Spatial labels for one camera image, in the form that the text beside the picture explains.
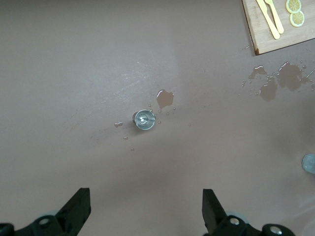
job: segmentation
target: cutting board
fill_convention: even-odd
[[[286,0],[273,0],[284,28],[284,33],[280,34],[280,38],[275,40],[256,0],[243,0],[246,19],[256,55],[315,38],[315,0],[300,1],[302,3],[301,11],[304,13],[305,21],[301,27],[294,27],[290,23],[290,13],[285,7]],[[268,15],[273,23],[275,23],[269,5],[267,5],[267,9]]]

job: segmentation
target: lemon slice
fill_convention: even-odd
[[[304,14],[302,11],[290,15],[290,22],[294,27],[300,27],[304,23]]]
[[[287,0],[285,7],[288,12],[294,14],[301,10],[302,4],[300,0]]]

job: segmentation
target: countertop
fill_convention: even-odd
[[[240,0],[5,1],[0,21],[1,222],[89,187],[81,236],[201,236],[211,188],[259,230],[313,235],[314,40],[255,56]]]

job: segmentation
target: brown liquid stain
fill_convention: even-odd
[[[276,75],[281,88],[287,87],[290,91],[300,88],[301,84],[309,82],[309,79],[302,76],[302,70],[290,62],[283,64]]]
[[[262,65],[257,66],[252,70],[252,74],[249,76],[249,80],[253,80],[256,77],[256,75],[266,75],[266,74],[267,74],[267,71]]]
[[[270,102],[276,98],[277,87],[278,85],[275,82],[275,78],[273,76],[268,76],[267,84],[260,88],[259,95],[265,101]]]
[[[118,123],[115,123],[114,124],[114,126],[116,127],[116,128],[118,128],[119,126],[122,126],[124,123],[122,123],[122,122],[118,122]]]
[[[172,92],[166,92],[164,89],[160,90],[157,94],[157,103],[160,109],[172,105],[173,99],[174,94]]]

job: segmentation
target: water droplet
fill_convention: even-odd
[[[164,89],[160,90],[157,94],[157,103],[162,109],[163,107],[173,104],[174,94],[172,92],[166,92]]]
[[[115,123],[114,124],[114,126],[116,127],[116,128],[118,128],[119,126],[122,126],[124,123],[122,123],[122,122],[118,122],[118,123]]]

